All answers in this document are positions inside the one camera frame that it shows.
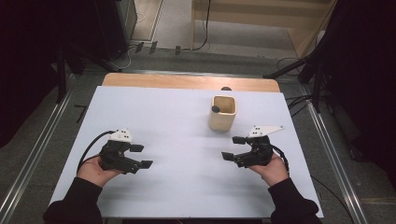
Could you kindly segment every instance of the black cable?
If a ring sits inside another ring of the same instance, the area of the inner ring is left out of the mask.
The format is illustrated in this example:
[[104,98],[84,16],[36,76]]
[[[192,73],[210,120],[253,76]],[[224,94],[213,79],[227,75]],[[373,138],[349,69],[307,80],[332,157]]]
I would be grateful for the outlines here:
[[109,134],[109,133],[114,133],[114,132],[113,131],[107,131],[105,133],[99,134],[95,139],[93,139],[93,141],[90,143],[90,145],[87,147],[87,149],[85,149],[84,153],[81,156],[81,159],[78,162],[77,172],[78,172],[79,168],[81,168],[82,164],[84,164],[84,162],[86,161],[86,160],[84,160],[84,158],[87,155],[88,151],[90,151],[90,149],[93,146],[93,144],[95,144],[96,141],[99,140],[99,138],[101,138],[101,137],[103,137],[103,136],[105,136],[106,134]]
[[271,147],[272,147],[277,153],[279,153],[280,158],[282,158],[282,159],[283,159],[283,163],[285,163],[286,171],[287,171],[288,174],[289,174],[289,162],[288,162],[288,159],[286,159],[285,153],[283,153],[283,151],[280,150],[280,148],[278,148],[278,147],[276,147],[276,146],[274,146],[274,145],[271,145]]
[[300,113],[306,106],[308,106],[310,104],[310,102],[306,102],[303,107],[301,107],[299,110],[297,110],[294,114],[291,115],[291,117],[293,118],[294,116],[296,116],[298,113]]
[[302,96],[301,98],[296,98],[290,104],[288,104],[288,109],[292,109],[297,104],[310,99],[312,99],[312,95],[306,95],[306,96]]
[[[284,60],[289,60],[289,59],[299,61],[298,58],[283,58],[283,59],[277,61],[277,63],[276,63],[276,68],[277,68],[277,70],[280,71],[279,64],[280,64],[282,61],[284,61]],[[296,69],[297,72],[298,72],[297,74],[285,73],[285,75],[288,75],[288,76],[298,76],[298,75],[300,75],[301,71],[299,70],[299,67],[296,67],[295,69]]]
[[355,223],[355,222],[353,221],[352,215],[350,214],[349,210],[348,210],[347,207],[344,205],[344,203],[341,201],[341,199],[338,198],[337,195],[335,195],[335,193],[334,193],[332,190],[330,190],[326,185],[324,185],[322,182],[320,182],[317,178],[315,178],[315,177],[312,176],[312,175],[311,175],[311,178],[313,178],[314,180],[316,180],[321,186],[323,186],[326,190],[328,190],[328,191],[335,197],[335,199],[337,199],[337,201],[338,201],[341,205],[343,205],[344,209],[345,209],[346,212],[347,212],[347,215],[348,215],[349,218],[350,218],[350,221],[351,221],[352,223]]
[[193,51],[201,49],[201,48],[206,44],[206,41],[207,41],[207,25],[208,25],[208,22],[209,22],[209,12],[210,12],[210,5],[211,5],[211,2],[212,2],[212,1],[209,0],[209,4],[208,4],[208,6],[207,6],[207,13],[206,13],[206,29],[205,29],[205,41],[204,41],[204,43],[202,44],[201,47],[199,47],[198,49],[193,49]]

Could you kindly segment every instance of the wooden cup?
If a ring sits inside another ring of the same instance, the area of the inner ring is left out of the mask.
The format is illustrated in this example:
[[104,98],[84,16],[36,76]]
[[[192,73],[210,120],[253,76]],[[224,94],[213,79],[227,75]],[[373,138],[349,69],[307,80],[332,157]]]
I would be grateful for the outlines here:
[[212,99],[209,127],[213,131],[228,132],[236,115],[236,101],[231,96],[217,95]]

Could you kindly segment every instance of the cable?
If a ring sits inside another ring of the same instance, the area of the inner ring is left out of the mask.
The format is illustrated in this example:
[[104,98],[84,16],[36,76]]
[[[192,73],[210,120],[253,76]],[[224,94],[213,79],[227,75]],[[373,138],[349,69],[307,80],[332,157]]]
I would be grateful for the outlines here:
[[288,109],[292,109],[297,104],[299,104],[303,101],[306,101],[306,100],[310,100],[310,99],[312,99],[312,95],[304,95],[304,96],[295,97],[294,100],[290,104],[288,104]]
[[198,49],[193,49],[192,51],[199,50],[199,49],[201,49],[201,48],[206,44],[206,41],[207,41],[207,25],[208,25],[208,22],[209,22],[209,12],[210,12],[210,5],[211,5],[211,3],[212,3],[212,1],[209,0],[209,4],[207,5],[206,28],[204,28],[204,30],[205,30],[205,41],[204,41],[204,43],[202,44],[201,47],[199,47]]
[[291,115],[291,117],[293,118],[294,116],[296,116],[298,113],[300,113],[306,106],[308,106],[311,102],[306,102],[303,107],[301,107],[299,110],[297,110],[294,114]]
[[[280,64],[282,61],[284,61],[284,60],[296,60],[296,61],[298,61],[299,59],[298,59],[298,58],[283,58],[283,59],[277,61],[277,63],[276,63],[276,68],[277,68],[278,71],[280,70],[279,64]],[[297,72],[298,72],[297,74],[285,73],[285,75],[288,75],[288,76],[298,76],[298,75],[300,75],[301,71],[298,69],[298,67],[296,68],[296,70],[297,70]]]
[[136,15],[141,15],[141,16],[143,17],[143,19],[142,19],[142,20],[140,20],[140,21],[137,21],[136,23],[142,22],[142,21],[144,21],[144,20],[146,19],[145,15],[143,15],[142,13],[138,13],[138,12],[136,12]]
[[128,51],[127,51],[127,55],[128,55],[128,59],[129,59],[129,62],[128,62],[127,65],[125,65],[125,66],[119,66],[119,65],[116,65],[116,64],[114,64],[114,63],[112,63],[112,62],[108,62],[108,63],[110,63],[111,65],[113,65],[113,66],[115,66],[115,67],[117,67],[117,68],[119,68],[119,69],[123,69],[123,68],[129,67],[129,65],[131,65],[131,61],[132,61],[132,60],[131,60],[131,56],[129,55],[129,53],[131,52],[132,49],[135,49],[135,46],[130,47],[130,48],[128,49]]
[[91,149],[91,147],[93,146],[93,144],[95,144],[96,141],[99,140],[99,138],[101,138],[101,137],[103,137],[103,136],[105,136],[106,134],[109,134],[109,133],[114,133],[114,132],[113,132],[113,131],[107,131],[107,132],[105,132],[105,133],[99,134],[95,139],[93,139],[93,141],[90,143],[90,145],[87,147],[87,149],[85,149],[84,153],[83,153],[82,156],[81,156],[81,159],[79,160],[78,168],[77,168],[77,173],[78,173],[79,168],[81,168],[82,164],[84,164],[84,162],[86,161],[86,160],[84,160],[84,158],[85,158],[85,156],[87,155],[88,151],[90,151],[90,149]]
[[335,199],[337,199],[337,201],[338,201],[341,205],[343,205],[343,207],[344,207],[344,209],[346,210],[347,215],[349,216],[351,222],[352,222],[352,223],[355,223],[355,222],[353,221],[352,215],[350,214],[349,210],[348,210],[347,207],[344,205],[344,203],[341,201],[341,199],[338,198],[337,195],[335,195],[335,193],[334,193],[332,190],[330,190],[326,185],[324,185],[322,182],[320,182],[320,181],[319,181],[318,179],[316,179],[314,176],[312,176],[312,175],[310,175],[310,176],[311,176],[311,178],[313,178],[314,180],[316,180],[321,186],[323,186],[326,190],[328,190],[328,191],[335,197]]

